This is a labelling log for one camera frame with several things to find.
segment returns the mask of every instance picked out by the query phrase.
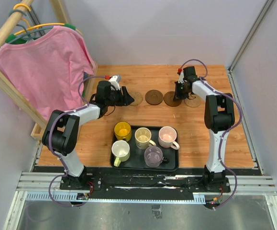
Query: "pink t-shirt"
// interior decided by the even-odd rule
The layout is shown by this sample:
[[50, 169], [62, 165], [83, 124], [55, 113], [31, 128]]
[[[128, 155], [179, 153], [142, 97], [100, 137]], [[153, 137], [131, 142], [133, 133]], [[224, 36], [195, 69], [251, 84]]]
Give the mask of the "pink t-shirt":
[[35, 41], [0, 48], [0, 71], [46, 120], [55, 109], [82, 105], [78, 85], [83, 72], [93, 74], [94, 68], [82, 36], [64, 26]]

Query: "white mug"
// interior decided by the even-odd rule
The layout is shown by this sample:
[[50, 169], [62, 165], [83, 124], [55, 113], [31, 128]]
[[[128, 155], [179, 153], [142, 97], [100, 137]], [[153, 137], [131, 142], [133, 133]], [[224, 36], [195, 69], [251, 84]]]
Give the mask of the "white mug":
[[151, 136], [151, 131], [149, 129], [139, 128], [135, 132], [136, 146], [141, 150], [145, 150], [149, 146], [156, 146], [156, 143], [151, 140]]
[[121, 162], [127, 161], [130, 157], [130, 145], [124, 140], [117, 140], [111, 147], [115, 156], [114, 166], [118, 167]]
[[173, 148], [178, 150], [179, 144], [175, 141], [177, 139], [177, 132], [174, 128], [165, 126], [158, 132], [158, 143], [164, 148]]

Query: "mug handle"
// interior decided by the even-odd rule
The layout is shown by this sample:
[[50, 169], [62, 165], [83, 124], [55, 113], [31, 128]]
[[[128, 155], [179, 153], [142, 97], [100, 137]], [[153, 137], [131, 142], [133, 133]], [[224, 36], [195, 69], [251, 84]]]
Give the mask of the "mug handle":
[[166, 157], [163, 157], [161, 163], [167, 164], [167, 163], [169, 163], [169, 159]]
[[149, 140], [149, 146], [156, 146], [156, 143], [152, 140]]
[[114, 166], [115, 166], [115, 167], [119, 167], [120, 163], [121, 163], [120, 158], [119, 158], [119, 157], [116, 157], [115, 162], [114, 162]]
[[176, 141], [174, 141], [171, 144], [171, 148], [173, 148], [174, 150], [178, 150], [180, 148], [180, 146]]

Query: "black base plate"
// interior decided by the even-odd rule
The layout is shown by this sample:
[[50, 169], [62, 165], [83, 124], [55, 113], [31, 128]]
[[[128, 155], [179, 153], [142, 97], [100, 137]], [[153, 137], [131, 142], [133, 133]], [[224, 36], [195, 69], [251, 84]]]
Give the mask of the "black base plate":
[[[88, 181], [91, 181], [94, 184], [94, 191], [100, 190], [102, 186], [102, 178], [98, 175], [95, 176], [89, 176], [88, 175]], [[73, 183], [68, 177], [62, 177], [61, 184], [60, 184], [61, 190], [89, 190], [90, 185], [85, 184], [83, 186]]]
[[[214, 185], [214, 186], [203, 186], [202, 182], [197, 183], [197, 181], [200, 181], [201, 177], [188, 177], [187, 178], [187, 183], [189, 184], [188, 186], [188, 191], [192, 193], [198, 193], [198, 192], [213, 192], [213, 193], [220, 193], [221, 190], [219, 188], [219, 185]], [[221, 184], [223, 188], [223, 193], [229, 193], [231, 191], [229, 179], [225, 178], [224, 182]]]

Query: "wooden table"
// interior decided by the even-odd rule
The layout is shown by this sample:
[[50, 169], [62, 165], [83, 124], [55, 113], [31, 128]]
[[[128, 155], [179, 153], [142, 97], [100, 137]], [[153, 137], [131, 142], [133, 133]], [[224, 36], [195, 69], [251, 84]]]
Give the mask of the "wooden table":
[[[139, 91], [143, 96], [152, 89], [165, 95], [174, 91], [178, 80], [177, 69], [172, 65], [148, 66], [99, 66], [98, 75], [120, 74], [121, 86], [128, 91]], [[208, 83], [222, 92], [232, 92], [224, 66], [208, 66]], [[196, 66], [197, 75], [204, 75], [203, 66]], [[93, 91], [96, 91], [98, 79]], [[110, 166], [113, 128], [119, 121], [137, 126], [172, 126], [178, 131], [180, 167], [204, 167], [209, 154], [209, 131], [204, 124], [204, 102], [196, 108], [184, 102], [178, 107], [169, 107], [163, 101], [149, 105], [145, 99], [138, 106], [116, 107], [113, 114], [82, 126], [77, 142], [80, 160], [86, 166]], [[235, 106], [235, 121], [239, 118]], [[254, 167], [242, 126], [229, 134], [226, 146], [228, 167]], [[38, 165], [61, 165], [52, 153], [44, 147]]]

